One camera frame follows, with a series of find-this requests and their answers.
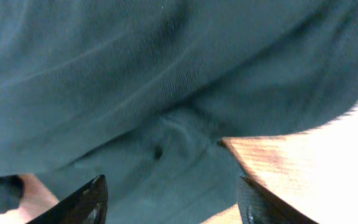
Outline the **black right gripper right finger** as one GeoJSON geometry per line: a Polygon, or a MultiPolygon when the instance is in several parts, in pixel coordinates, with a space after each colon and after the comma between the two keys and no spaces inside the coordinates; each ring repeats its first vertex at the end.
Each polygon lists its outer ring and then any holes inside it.
{"type": "Polygon", "coordinates": [[[240,177],[237,205],[243,224],[318,224],[250,177],[240,177]]]}

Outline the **black t-shirt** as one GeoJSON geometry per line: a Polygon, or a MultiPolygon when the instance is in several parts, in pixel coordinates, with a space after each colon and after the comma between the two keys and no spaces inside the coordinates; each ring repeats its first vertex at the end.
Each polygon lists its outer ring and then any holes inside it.
{"type": "Polygon", "coordinates": [[[358,100],[358,0],[0,1],[0,213],[21,174],[106,176],[108,223],[236,201],[224,137],[322,126],[358,100]]]}

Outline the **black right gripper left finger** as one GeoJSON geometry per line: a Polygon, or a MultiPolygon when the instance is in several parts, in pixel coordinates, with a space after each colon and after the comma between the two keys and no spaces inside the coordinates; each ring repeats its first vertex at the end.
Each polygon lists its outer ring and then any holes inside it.
{"type": "Polygon", "coordinates": [[[27,224],[105,224],[107,210],[106,177],[98,175],[27,224]]]}

